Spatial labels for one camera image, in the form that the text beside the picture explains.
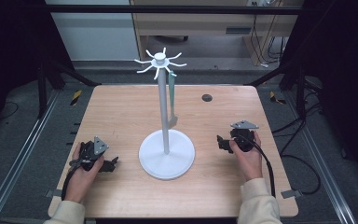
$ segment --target sleeve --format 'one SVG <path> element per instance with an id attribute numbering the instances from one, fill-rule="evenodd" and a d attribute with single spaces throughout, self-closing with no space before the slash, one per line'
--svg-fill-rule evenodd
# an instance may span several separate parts
<path id="1" fill-rule="evenodd" d="M 269 195 L 264 178 L 252 179 L 242 185 L 241 196 L 239 224 L 281 223 L 278 202 Z"/>
<path id="2" fill-rule="evenodd" d="M 44 224 L 83 224 L 85 211 L 81 203 L 62 201 L 51 220 L 45 221 Z"/>

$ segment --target human hand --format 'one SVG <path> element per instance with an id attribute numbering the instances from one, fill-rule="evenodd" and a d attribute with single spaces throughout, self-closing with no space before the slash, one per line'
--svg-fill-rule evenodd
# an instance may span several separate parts
<path id="1" fill-rule="evenodd" d="M 255 142 L 261 146 L 261 141 L 257 132 L 255 132 Z M 243 152 L 234 140 L 230 140 L 229 145 L 237 157 L 240 169 L 243 172 L 246 181 L 263 177 L 261 154 L 256 148 L 253 147 L 250 151 Z"/>
<path id="2" fill-rule="evenodd" d="M 79 158 L 80 144 L 77 144 L 74 154 L 72 155 L 73 160 Z M 77 168 L 74 175 L 69 180 L 68 187 L 66 189 L 65 200 L 75 203 L 81 203 L 89 191 L 92 183 L 94 182 L 95 176 L 103 166 L 103 156 L 101 156 L 89 171 L 85 171 L 82 166 Z"/>

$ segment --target aluminum rail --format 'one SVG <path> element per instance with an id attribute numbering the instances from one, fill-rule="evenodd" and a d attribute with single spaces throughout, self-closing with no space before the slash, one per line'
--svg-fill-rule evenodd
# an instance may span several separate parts
<path id="1" fill-rule="evenodd" d="M 22 146 L 22 149 L 19 152 L 19 155 L 17 156 L 16 160 L 14 161 L 13 165 L 11 166 L 9 172 L 7 173 L 7 176 L 0 187 L 0 212 L 2 211 L 2 208 L 4 207 L 8 196 L 10 195 L 10 192 L 13 190 L 20 174 L 25 166 L 25 163 L 28 161 L 29 156 L 31 155 L 34 145 L 36 144 L 37 139 L 39 138 L 41 132 L 43 131 L 48 118 L 51 115 L 51 111 L 53 110 L 54 106 L 56 105 L 58 96 L 60 95 L 59 91 L 53 91 L 50 99 L 49 99 L 49 107 L 46 110 L 45 115 L 38 119 L 31 130 L 31 133 L 29 134 L 27 140 L 25 141 L 24 145 Z"/>
<path id="2" fill-rule="evenodd" d="M 163 13 L 163 14 L 251 14 L 306 15 L 324 12 L 303 7 L 219 7 L 219 6 L 111 6 L 111 5 L 24 5 L 26 11 L 66 13 Z"/>
<path id="3" fill-rule="evenodd" d="M 287 102 L 290 105 L 296 118 L 298 118 L 295 107 L 295 100 L 293 99 L 293 96 L 291 94 L 288 94 L 287 92 L 284 92 L 283 94 L 285 96 L 285 99 L 288 100 Z M 313 140 L 307 125 L 304 126 L 302 137 L 305 143 L 309 146 L 307 147 L 307 149 L 309 150 L 310 157 L 312 158 L 312 161 L 315 165 L 315 169 L 321 177 L 322 183 L 324 184 L 324 188 L 330 198 L 334 209 L 336 210 L 339 220 L 342 224 L 355 224 L 356 220 L 351 212 L 351 209 L 345 201 L 345 198 L 336 182 L 336 179 L 334 178 L 326 162 L 324 161 L 324 158 L 322 157 L 319 148 L 316 146 L 316 143 Z"/>

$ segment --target white wall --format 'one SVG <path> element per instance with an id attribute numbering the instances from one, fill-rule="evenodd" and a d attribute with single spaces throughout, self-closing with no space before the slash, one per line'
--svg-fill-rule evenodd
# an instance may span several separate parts
<path id="1" fill-rule="evenodd" d="M 129 5 L 129 0 L 46 0 L 58 5 Z M 130 13 L 51 13 L 72 61 L 139 59 Z"/>

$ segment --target desk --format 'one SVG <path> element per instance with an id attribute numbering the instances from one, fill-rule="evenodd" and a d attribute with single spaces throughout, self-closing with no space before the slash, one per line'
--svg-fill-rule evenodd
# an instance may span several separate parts
<path id="1" fill-rule="evenodd" d="M 212 101 L 204 102 L 203 94 L 212 95 Z M 282 198 L 281 191 L 290 186 L 254 87 L 176 86 L 175 113 L 179 120 L 174 129 L 191 139 L 196 158 L 183 176 L 158 180 L 146 173 L 138 159 L 144 139 L 161 129 L 158 86 L 95 88 L 75 142 L 98 135 L 110 146 L 105 159 L 119 156 L 119 162 L 113 173 L 98 174 L 84 201 L 86 217 L 236 217 L 243 180 L 235 156 L 218 148 L 216 135 L 229 138 L 229 125 L 242 119 L 260 127 L 257 132 L 274 170 L 281 216 L 297 214 L 295 199 Z M 269 172 L 263 165 L 269 185 Z M 62 171 L 57 189 L 62 189 L 68 168 Z M 53 198 L 51 216 L 60 200 Z"/>

